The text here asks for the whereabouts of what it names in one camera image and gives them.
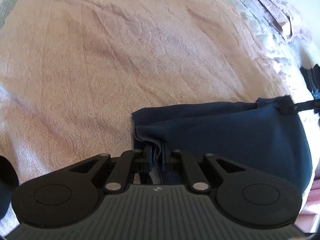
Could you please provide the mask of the pink quilted bedspread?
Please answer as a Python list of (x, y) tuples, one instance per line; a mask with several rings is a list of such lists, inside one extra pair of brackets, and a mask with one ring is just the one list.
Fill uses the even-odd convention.
[(310, 100), (250, 0), (1, 0), (1, 155), (23, 183), (131, 147), (144, 107)]

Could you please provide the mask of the striped navy clothes pile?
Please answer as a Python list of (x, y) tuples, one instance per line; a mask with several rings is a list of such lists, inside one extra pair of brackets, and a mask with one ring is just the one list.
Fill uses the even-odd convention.
[(18, 188), (19, 181), (11, 162), (0, 156), (0, 219), (4, 218), (13, 192)]

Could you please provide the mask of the dark blue striped garment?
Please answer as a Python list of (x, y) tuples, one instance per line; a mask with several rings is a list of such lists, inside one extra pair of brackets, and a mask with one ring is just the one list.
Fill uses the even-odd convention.
[(319, 94), (320, 94), (320, 68), (318, 64), (315, 64), (313, 68), (310, 69), (305, 69), (301, 68), (300, 69), (301, 74), (304, 77), (306, 86), (312, 96), (315, 99), (319, 99)]

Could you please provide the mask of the navy blue garment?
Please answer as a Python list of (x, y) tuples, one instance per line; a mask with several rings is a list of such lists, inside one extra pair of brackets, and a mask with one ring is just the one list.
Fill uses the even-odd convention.
[(289, 96), (143, 108), (132, 114), (133, 134), (154, 144), (162, 158), (173, 150), (196, 159), (212, 153), (305, 191), (312, 159), (299, 111)]

